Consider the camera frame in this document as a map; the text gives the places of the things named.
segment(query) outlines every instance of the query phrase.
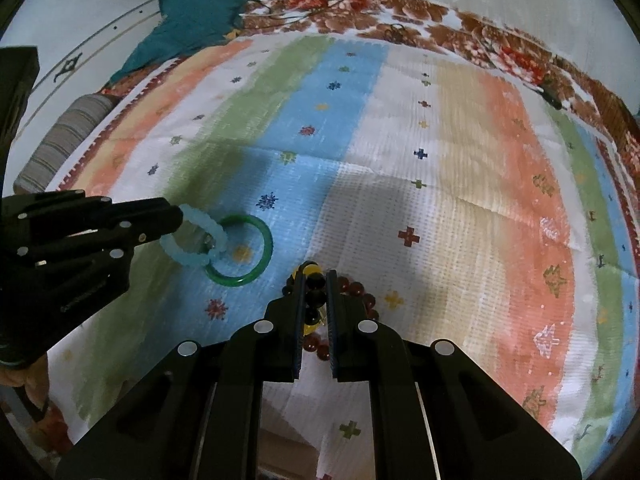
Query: wire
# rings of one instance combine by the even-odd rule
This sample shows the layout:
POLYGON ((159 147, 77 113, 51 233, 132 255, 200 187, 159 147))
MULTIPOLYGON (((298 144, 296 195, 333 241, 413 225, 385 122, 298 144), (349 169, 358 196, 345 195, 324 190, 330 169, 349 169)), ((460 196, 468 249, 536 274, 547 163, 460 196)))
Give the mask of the wire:
MULTIPOLYGON (((275 28, 275 27, 288 27, 289 25, 293 25, 294 23, 298 23, 301 22, 302 20, 306 20, 307 18, 310 18, 311 16, 314 16, 316 14, 319 14, 320 12, 324 12, 326 10, 332 9, 333 7, 340 5, 343 1, 345 0, 337 0, 333 5, 327 5, 325 7, 315 7, 309 10, 308 13, 306 13, 304 16, 300 16, 298 18, 296 18, 295 20, 292 20, 291 22, 287 22, 287 23, 275 23, 273 25, 267 25, 265 27, 255 27, 255 28, 251 28, 249 30, 265 30, 267 28, 275 28)), ((264 15, 262 14, 261 16, 266 17, 266 18, 271 18, 272 20, 286 20, 286 18, 283 17, 279 17, 279 16, 270 16, 270 15, 264 15)))

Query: black metal bracket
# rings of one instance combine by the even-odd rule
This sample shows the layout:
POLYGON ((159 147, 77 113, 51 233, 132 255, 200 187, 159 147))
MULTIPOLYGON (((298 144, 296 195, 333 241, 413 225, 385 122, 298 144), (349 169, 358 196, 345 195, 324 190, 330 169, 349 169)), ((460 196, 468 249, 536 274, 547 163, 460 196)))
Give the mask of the black metal bracket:
MULTIPOLYGON (((63 457, 58 480, 254 480, 264 381, 302 364, 306 277, 226 343, 183 342, 63 457)), ((377 480, 580 480, 573 457, 460 348, 404 341, 326 276, 334 377, 369 381, 377 480)))

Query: orange stripe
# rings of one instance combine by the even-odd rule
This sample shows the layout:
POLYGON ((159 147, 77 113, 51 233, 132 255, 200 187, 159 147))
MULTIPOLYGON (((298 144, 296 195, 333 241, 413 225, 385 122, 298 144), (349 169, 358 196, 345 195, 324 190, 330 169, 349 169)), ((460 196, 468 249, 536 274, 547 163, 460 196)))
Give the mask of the orange stripe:
POLYGON ((252 44, 251 40, 232 41, 206 48, 172 70, 166 81, 139 102, 111 133, 81 170, 74 187, 89 195, 108 194, 122 174, 131 153, 209 72, 252 44))
POLYGON ((509 82, 487 72, 480 73, 479 78, 486 89, 488 109, 493 111, 496 133, 502 139, 504 192, 514 206, 511 221, 506 223, 503 249, 510 306, 504 332, 496 334, 498 382, 521 402, 533 389, 543 388, 529 402, 535 406, 537 399, 546 400, 540 406, 538 421, 548 428, 556 412, 574 313, 570 229, 559 185, 533 132, 520 93, 509 82), (551 234, 555 239, 545 232, 555 233, 551 234), (559 276, 566 282, 558 285, 556 298, 552 287, 559 276, 551 273, 545 278, 544 273, 558 265, 559 276), (559 343, 552 346, 550 358, 546 358, 534 338, 545 326, 553 324, 554 338, 559 343))

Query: blue stripe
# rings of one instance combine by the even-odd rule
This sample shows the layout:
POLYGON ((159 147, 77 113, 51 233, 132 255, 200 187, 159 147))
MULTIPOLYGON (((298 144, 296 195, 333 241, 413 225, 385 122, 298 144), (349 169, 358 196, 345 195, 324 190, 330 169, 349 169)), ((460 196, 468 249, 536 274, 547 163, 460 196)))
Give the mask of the blue stripe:
MULTIPOLYGON (((616 270, 620 272, 622 279, 623 340, 620 342, 622 345, 622 361, 618 373, 618 389, 614 402, 614 413, 609 422, 605 441, 600 447, 597 457, 594 457, 594 460, 591 462, 591 467, 593 468, 601 464, 603 460, 610 455, 611 450, 617 443, 617 438, 622 436, 622 433, 624 433, 635 415, 634 371, 636 366, 636 341, 638 340, 639 329, 636 323, 636 312, 638 311, 636 287, 638 286, 638 279, 635 276, 636 263, 632 254, 631 240, 613 177, 609 173, 600 155, 600 150, 596 145, 595 138, 579 124, 576 124, 575 128, 593 160, 594 168, 598 174, 600 189, 607 203, 607 213, 609 215, 611 230, 616 247, 618 248, 618 254, 616 255, 617 263, 615 261, 609 261, 606 262, 606 264, 609 266, 615 266, 617 264, 618 268, 616 270), (632 312, 628 309, 629 304, 633 305, 634 310, 632 312), (612 439, 611 443, 609 443, 608 440, 611 436, 616 437, 616 439, 612 439)), ((612 260, 613 256, 613 254, 606 255, 606 258, 608 257, 612 260)), ((606 298, 601 298, 600 301, 606 301, 606 298)))
MULTIPOLYGON (((388 46, 382 43, 335 41, 264 135, 243 149, 244 163, 209 213, 215 219, 238 212, 262 218, 273 234, 271 262, 260 278, 238 288, 209 281, 201 269, 183 268, 163 301, 166 305, 159 306, 166 315, 158 316, 164 325, 154 328, 153 339, 178 342, 194 338, 202 344, 224 341, 238 328, 260 319, 266 305, 280 297, 287 277, 306 255, 322 204, 334 184, 387 52, 388 46), (356 56, 347 56, 348 52, 356 56), (345 66, 348 72, 340 70, 345 66), (339 83, 340 88, 331 90, 331 83, 339 83), (318 104, 326 104, 328 109, 317 110, 318 104), (301 135, 304 126, 312 126, 314 133, 301 135), (282 152, 296 153, 295 162, 285 164, 282 152), (273 209, 261 210, 257 206, 260 197, 271 193, 277 198, 273 209), (224 321, 209 320, 204 312, 211 299, 223 301, 228 307, 224 321)), ((259 259, 262 239, 252 226, 230 228, 227 232, 228 254, 216 268, 223 274, 244 274, 259 259), (241 265, 229 257, 239 242, 252 249, 250 263, 241 265)), ((151 340, 143 345, 144 361, 153 346, 151 340)))

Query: green jade bangle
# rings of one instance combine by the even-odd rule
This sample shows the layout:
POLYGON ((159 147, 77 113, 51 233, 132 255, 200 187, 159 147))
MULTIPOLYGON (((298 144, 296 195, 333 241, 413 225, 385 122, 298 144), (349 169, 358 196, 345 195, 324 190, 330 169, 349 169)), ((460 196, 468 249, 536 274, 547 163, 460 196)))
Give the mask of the green jade bangle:
MULTIPOLYGON (((225 276, 224 274, 220 274, 220 272, 218 272, 211 263, 206 265, 204 268, 207 276, 212 282, 219 283, 224 286, 242 286, 247 283, 251 283, 264 272, 264 269, 267 268, 267 265, 269 265, 269 262, 271 261, 271 255, 273 254, 273 237, 271 236, 271 231, 268 225, 258 217, 252 215, 229 215, 220 220, 218 224, 223 228, 237 224, 251 224, 260 231, 260 234, 262 234, 262 238, 264 239, 264 249, 262 250, 262 257, 258 264, 244 276, 225 276)), ((206 251, 209 250, 206 245, 204 246, 204 249, 206 251)))

